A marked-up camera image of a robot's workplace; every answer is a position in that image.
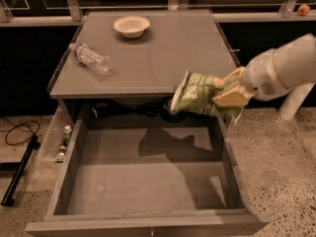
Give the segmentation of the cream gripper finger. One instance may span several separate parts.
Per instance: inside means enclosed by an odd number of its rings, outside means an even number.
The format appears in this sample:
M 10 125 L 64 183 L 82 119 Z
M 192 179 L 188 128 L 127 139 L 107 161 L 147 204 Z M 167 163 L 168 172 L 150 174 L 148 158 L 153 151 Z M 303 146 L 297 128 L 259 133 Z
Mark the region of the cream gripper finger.
M 235 69 L 234 71 L 232 71 L 231 73 L 229 73 L 227 76 L 224 77 L 224 81 L 229 82 L 229 83 L 239 81 L 243 75 L 244 70 L 245 70 L 244 66 L 241 66 Z
M 218 90 L 211 99 L 220 108 L 232 108 L 246 106 L 253 96 L 253 91 L 245 86 L 236 85 Z

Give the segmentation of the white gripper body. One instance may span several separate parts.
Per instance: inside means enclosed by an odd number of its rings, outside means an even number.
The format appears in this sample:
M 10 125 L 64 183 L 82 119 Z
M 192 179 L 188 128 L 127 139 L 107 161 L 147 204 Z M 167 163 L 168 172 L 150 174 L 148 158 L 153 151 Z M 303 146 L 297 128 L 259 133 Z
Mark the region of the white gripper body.
M 241 84 L 259 101 L 285 96 L 290 89 L 277 72 L 275 50 L 269 49 L 254 57 L 244 68 Z

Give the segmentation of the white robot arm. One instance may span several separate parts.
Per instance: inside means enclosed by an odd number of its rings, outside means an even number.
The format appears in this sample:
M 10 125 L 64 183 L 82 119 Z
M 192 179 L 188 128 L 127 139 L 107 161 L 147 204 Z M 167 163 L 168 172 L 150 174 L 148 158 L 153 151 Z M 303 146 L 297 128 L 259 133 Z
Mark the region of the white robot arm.
M 226 80 L 228 89 L 212 98 L 217 106 L 244 107 L 251 99 L 267 102 L 286 96 L 278 115 L 290 120 L 316 84 L 316 39 L 307 34 L 271 48 Z

